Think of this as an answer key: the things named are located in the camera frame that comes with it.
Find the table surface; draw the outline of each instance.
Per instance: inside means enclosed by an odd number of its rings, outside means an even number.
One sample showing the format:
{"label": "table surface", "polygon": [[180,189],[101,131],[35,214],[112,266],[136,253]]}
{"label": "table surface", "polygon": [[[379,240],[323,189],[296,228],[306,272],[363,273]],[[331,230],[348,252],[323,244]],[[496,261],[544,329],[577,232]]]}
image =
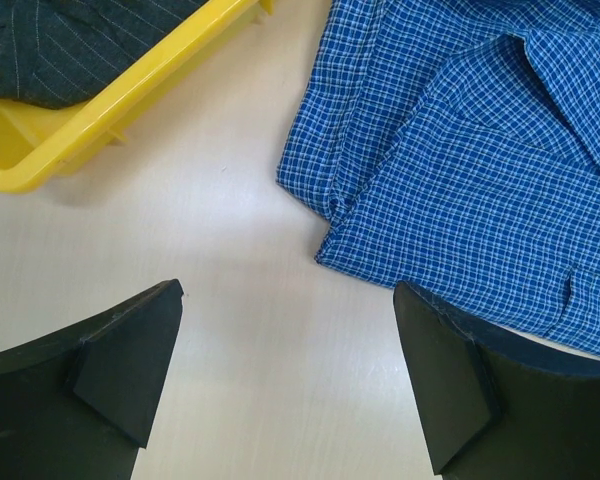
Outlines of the table surface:
{"label": "table surface", "polygon": [[178,278],[134,480],[433,478],[389,290],[275,184],[326,0],[279,0],[76,176],[0,194],[0,351]]}

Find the yellow basket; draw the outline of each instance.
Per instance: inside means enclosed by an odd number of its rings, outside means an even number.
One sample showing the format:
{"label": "yellow basket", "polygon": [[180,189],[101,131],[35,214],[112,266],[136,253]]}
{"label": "yellow basket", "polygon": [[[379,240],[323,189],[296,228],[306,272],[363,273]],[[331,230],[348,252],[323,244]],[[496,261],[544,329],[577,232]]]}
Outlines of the yellow basket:
{"label": "yellow basket", "polygon": [[45,110],[0,100],[0,192],[69,175],[114,139],[273,0],[209,0],[93,100]]}

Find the yellow tray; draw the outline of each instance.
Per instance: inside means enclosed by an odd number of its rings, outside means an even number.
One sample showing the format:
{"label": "yellow tray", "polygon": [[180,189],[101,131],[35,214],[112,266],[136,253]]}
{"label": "yellow tray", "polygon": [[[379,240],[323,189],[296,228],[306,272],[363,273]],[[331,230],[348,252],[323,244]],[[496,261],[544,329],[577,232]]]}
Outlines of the yellow tray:
{"label": "yellow tray", "polygon": [[209,0],[93,100],[45,110],[0,100],[0,192],[69,175],[114,139],[273,0]]}

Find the blue checkered shirt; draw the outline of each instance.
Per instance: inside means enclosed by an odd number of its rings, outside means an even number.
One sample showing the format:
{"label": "blue checkered shirt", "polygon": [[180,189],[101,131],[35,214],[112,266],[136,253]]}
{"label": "blue checkered shirt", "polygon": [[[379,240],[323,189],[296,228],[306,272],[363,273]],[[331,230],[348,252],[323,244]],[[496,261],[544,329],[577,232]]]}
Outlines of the blue checkered shirt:
{"label": "blue checkered shirt", "polygon": [[320,264],[600,355],[600,0],[335,0],[278,181]]}

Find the black plastic part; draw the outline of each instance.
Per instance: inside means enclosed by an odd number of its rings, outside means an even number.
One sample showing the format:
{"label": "black plastic part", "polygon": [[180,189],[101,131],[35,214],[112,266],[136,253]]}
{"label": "black plastic part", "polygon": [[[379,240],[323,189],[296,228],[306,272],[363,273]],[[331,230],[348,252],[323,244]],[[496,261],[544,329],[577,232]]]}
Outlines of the black plastic part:
{"label": "black plastic part", "polygon": [[0,353],[0,480],[128,480],[147,444],[182,315],[163,282]]}
{"label": "black plastic part", "polygon": [[398,285],[394,304],[436,473],[600,479],[600,361],[527,340],[415,285]]}

